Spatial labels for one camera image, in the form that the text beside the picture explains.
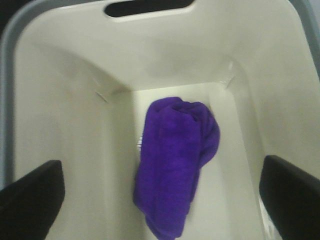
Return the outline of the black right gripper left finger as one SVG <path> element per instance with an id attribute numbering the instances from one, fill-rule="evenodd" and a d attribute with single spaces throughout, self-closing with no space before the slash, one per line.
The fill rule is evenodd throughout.
<path id="1" fill-rule="evenodd" d="M 44 240 L 62 203 L 62 162 L 49 160 L 0 191 L 0 238 Z"/>

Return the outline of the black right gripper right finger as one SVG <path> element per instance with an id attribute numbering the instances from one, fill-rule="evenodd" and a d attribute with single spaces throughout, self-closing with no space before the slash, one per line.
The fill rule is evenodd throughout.
<path id="1" fill-rule="evenodd" d="M 284 240 L 320 238 L 320 181 L 277 155 L 264 158 L 259 194 Z"/>

